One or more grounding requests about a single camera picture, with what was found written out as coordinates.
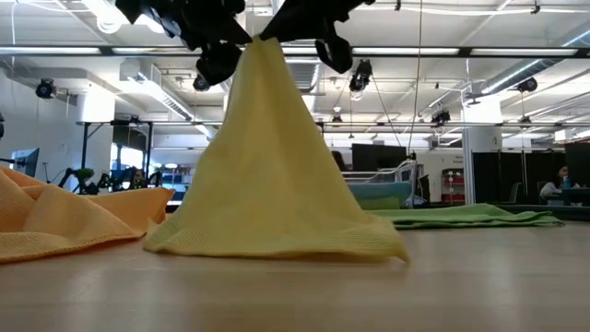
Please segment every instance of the yellow cloth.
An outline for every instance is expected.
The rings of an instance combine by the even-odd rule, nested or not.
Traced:
[[[398,256],[391,222],[364,213],[347,188],[277,40],[248,46],[225,123],[183,204],[147,232],[147,250],[179,255]]]
[[[0,263],[138,239],[166,218],[167,189],[77,196],[0,166]]]

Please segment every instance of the person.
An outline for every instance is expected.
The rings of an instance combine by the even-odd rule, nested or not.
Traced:
[[[336,162],[336,165],[338,165],[338,169],[341,172],[344,172],[347,170],[347,165],[344,163],[344,158],[342,158],[342,153],[340,153],[339,151],[332,151],[332,158],[334,158],[334,161]]]
[[[561,189],[563,189],[563,178],[568,176],[568,167],[563,166],[561,167],[553,181],[548,182],[543,186],[539,195],[541,197],[545,196],[552,196],[552,195],[559,195],[561,194]],[[572,188],[579,188],[579,184],[572,184]]]

